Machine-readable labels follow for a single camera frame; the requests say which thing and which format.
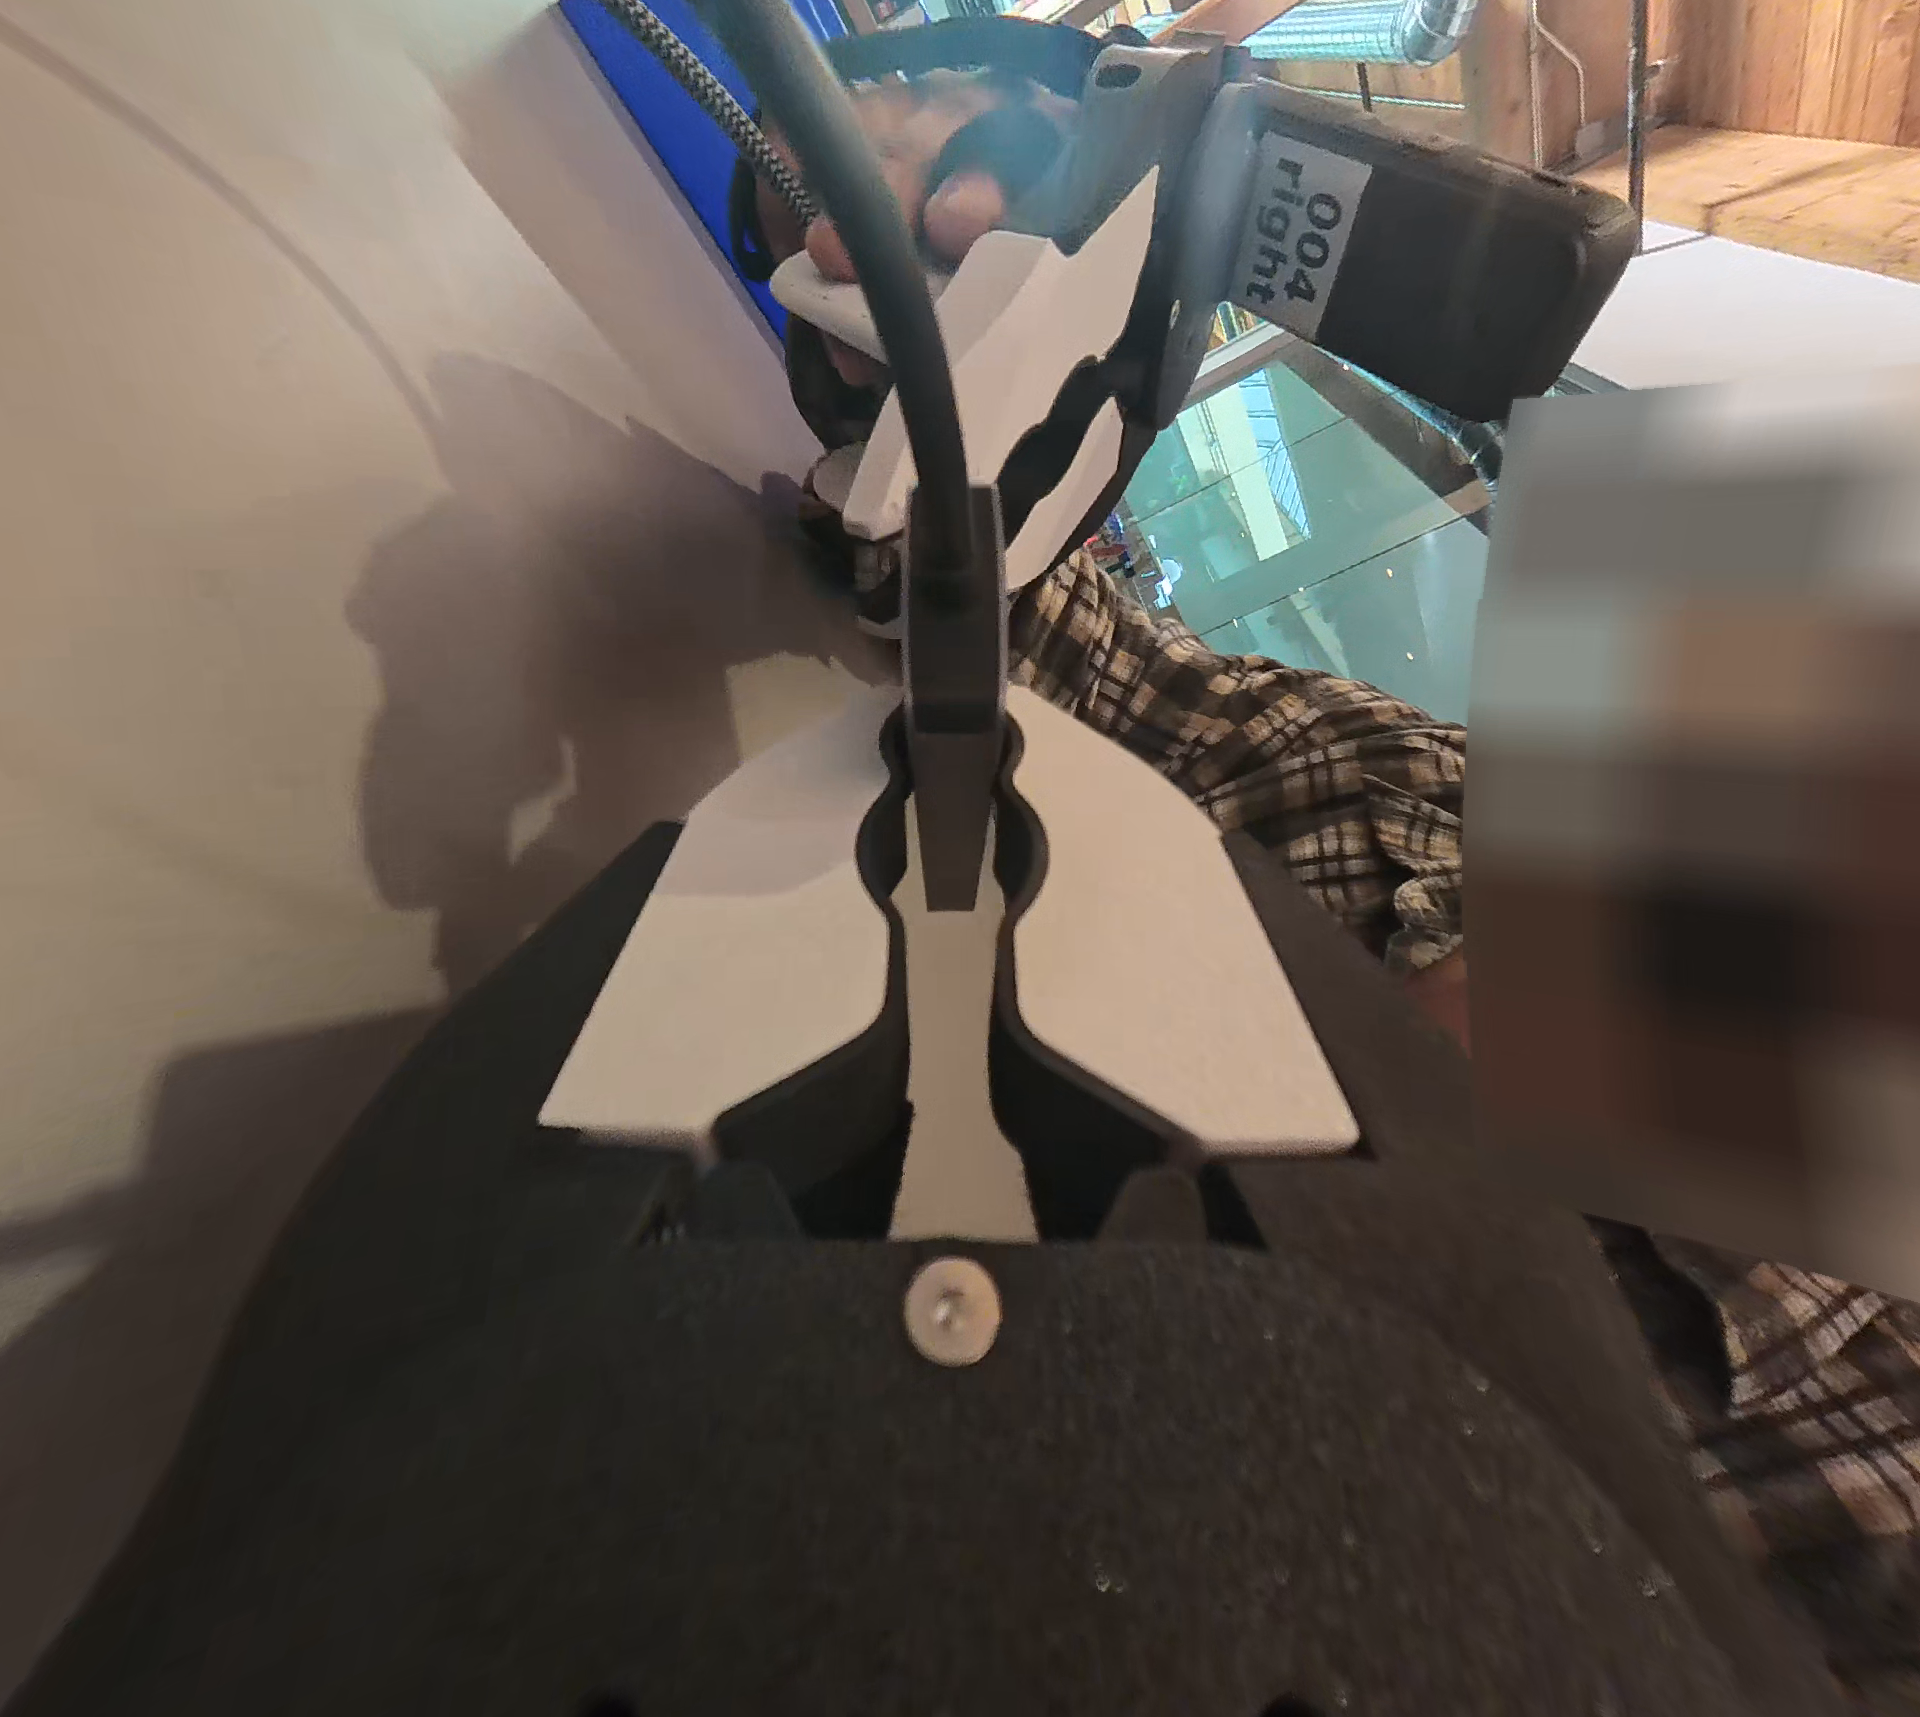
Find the person's right hand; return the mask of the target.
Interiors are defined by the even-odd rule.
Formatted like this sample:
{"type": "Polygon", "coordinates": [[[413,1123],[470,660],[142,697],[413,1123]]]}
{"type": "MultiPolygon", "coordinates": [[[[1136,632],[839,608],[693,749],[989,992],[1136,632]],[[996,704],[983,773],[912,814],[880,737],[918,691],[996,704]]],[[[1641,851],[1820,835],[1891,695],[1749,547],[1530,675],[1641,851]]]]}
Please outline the person's right hand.
{"type": "MultiPolygon", "coordinates": [[[[929,270],[952,270],[1004,226],[1072,140],[1080,101],[1018,71],[934,69],[856,79],[861,120],[883,178],[929,270]]],[[[802,417],[826,448],[871,431],[892,384],[888,365],[793,319],[784,368],[802,417]]]]}

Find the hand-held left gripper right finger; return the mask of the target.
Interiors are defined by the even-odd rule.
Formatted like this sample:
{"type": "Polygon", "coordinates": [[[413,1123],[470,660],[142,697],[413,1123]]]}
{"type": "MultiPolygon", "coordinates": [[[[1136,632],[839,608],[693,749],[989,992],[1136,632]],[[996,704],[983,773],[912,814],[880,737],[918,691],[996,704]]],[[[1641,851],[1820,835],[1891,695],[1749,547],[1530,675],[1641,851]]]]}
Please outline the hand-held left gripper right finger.
{"type": "Polygon", "coordinates": [[[1362,1131],[1215,823],[1039,697],[1010,697],[989,1096],[1040,1216],[1130,1177],[1352,1154],[1362,1131]]]}

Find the person's right forearm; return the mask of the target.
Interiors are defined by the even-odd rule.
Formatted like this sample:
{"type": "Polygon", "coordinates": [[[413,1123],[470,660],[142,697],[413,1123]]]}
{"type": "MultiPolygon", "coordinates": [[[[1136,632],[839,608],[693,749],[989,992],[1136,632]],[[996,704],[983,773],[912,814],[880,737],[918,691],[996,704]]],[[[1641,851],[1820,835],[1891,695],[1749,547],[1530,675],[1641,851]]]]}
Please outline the person's right forearm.
{"type": "Polygon", "coordinates": [[[1463,958],[1465,727],[1362,679],[1210,648],[1086,549],[1014,599],[1010,674],[1273,852],[1392,974],[1463,958]]]}

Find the person's plaid shirt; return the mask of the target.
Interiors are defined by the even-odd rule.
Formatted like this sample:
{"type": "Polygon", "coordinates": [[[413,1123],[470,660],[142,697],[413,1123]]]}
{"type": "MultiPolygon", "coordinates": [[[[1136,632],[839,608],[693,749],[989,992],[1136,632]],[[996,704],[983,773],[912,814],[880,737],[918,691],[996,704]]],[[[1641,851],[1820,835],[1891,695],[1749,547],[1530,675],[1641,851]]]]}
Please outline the person's plaid shirt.
{"type": "Polygon", "coordinates": [[[1692,1476],[1858,1712],[1919,1710],[1919,1306],[1592,1219],[1692,1476]]]}

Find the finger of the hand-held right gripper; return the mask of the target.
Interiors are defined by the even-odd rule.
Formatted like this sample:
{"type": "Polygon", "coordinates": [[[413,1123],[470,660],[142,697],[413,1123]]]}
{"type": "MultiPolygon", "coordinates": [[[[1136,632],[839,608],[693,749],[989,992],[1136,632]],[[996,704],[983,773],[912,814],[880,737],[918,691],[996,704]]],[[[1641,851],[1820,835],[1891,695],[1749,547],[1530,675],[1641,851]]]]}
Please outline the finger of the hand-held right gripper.
{"type": "Polygon", "coordinates": [[[1150,167],[1072,254],[1040,235],[987,233],[936,298],[973,482],[996,482],[1071,375],[1105,360],[1123,336],[1158,181],[1150,167]]]}
{"type": "Polygon", "coordinates": [[[1067,382],[996,473],[1004,583],[1021,594],[1097,533],[1141,466],[1152,431],[1108,382],[1067,382]]]}

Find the blue plastic bin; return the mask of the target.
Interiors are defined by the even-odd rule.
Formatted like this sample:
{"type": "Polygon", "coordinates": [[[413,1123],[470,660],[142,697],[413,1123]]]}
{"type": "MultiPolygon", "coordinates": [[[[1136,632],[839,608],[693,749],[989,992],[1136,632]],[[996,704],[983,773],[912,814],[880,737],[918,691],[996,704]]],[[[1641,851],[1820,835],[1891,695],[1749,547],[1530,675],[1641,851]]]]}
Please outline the blue plastic bin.
{"type": "MultiPolygon", "coordinates": [[[[722,86],[748,105],[752,86],[738,61],[686,0],[640,0],[685,42],[722,86]]],[[[839,0],[788,0],[818,39],[851,32],[839,0]]],[[[744,298],[781,340],[786,312],[766,279],[746,276],[734,250],[730,192],[738,148],[709,109],[668,71],[660,56],[597,0],[559,0],[567,23],[588,50],[618,104],[634,120],[665,176],[678,188],[698,230],[716,250],[744,298]]]]}

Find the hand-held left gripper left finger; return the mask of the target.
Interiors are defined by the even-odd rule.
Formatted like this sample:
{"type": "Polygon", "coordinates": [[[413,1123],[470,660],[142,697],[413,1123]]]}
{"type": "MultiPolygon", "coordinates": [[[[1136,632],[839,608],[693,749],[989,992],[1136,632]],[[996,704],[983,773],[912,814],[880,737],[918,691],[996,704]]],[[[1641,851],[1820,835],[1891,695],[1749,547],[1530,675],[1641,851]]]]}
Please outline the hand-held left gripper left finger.
{"type": "Polygon", "coordinates": [[[766,1171],[890,1216],[912,1105],[900,697],[855,697],[703,799],[540,1107],[591,1144],[766,1171]]]}

